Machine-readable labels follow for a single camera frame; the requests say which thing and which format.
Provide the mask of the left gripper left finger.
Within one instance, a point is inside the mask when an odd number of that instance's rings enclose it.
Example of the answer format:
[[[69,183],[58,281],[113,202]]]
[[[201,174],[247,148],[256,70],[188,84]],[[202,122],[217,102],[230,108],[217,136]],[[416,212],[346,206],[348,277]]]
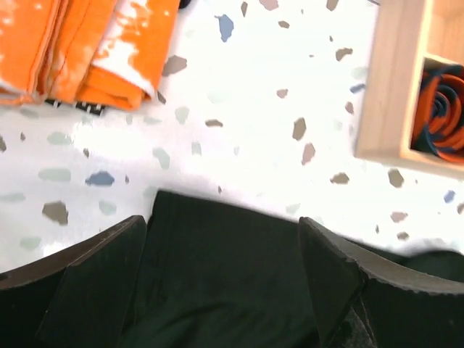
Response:
[[[135,215],[1,273],[1,346],[116,347],[145,240]]]

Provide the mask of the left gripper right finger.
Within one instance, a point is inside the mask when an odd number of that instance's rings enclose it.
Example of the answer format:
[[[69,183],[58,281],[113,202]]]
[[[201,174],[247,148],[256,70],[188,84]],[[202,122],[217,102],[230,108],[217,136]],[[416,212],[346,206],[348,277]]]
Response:
[[[463,256],[398,257],[302,218],[298,238],[322,347],[462,347]]]

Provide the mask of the black t-shirt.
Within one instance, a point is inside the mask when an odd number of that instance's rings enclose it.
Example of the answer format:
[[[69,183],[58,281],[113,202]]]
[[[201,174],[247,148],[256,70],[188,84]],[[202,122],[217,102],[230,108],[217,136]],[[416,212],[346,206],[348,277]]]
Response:
[[[121,347],[322,347],[298,222],[160,191]]]

